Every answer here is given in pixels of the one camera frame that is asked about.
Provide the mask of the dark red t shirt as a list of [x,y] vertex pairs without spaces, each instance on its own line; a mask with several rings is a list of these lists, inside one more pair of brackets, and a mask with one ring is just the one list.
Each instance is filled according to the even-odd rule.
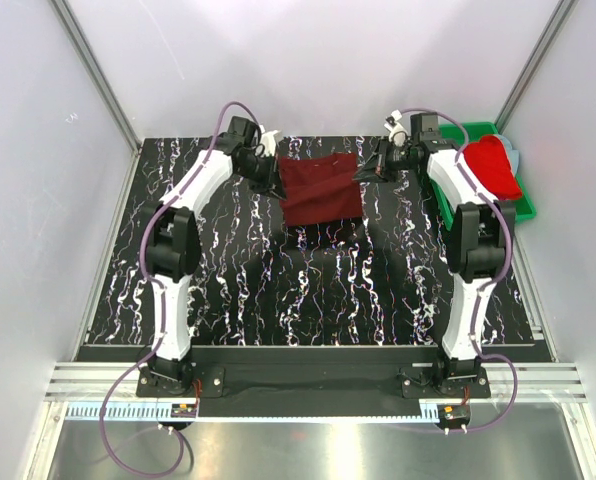
[[286,194],[280,202],[288,227],[352,219],[363,215],[355,153],[332,153],[308,159],[279,159]]

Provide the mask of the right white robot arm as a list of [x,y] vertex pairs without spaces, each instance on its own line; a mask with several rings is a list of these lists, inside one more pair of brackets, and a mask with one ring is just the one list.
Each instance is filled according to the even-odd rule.
[[415,169],[440,188],[454,211],[446,245],[454,281],[449,323],[434,363],[417,382],[450,397],[482,381],[482,329],[491,295],[511,265],[516,212],[472,172],[467,146],[442,135],[442,117],[423,108],[393,111],[384,123],[387,136],[354,178],[393,182],[398,172]]

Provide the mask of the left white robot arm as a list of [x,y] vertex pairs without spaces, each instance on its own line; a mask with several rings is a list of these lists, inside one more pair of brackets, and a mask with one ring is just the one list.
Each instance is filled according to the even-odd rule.
[[211,138],[190,170],[147,210],[139,263],[154,297],[155,334],[140,362],[147,381],[174,396],[193,386],[192,340],[187,302],[192,276],[202,256],[197,219],[212,196],[234,174],[252,190],[278,200],[285,192],[278,166],[279,130],[234,116],[225,132]]

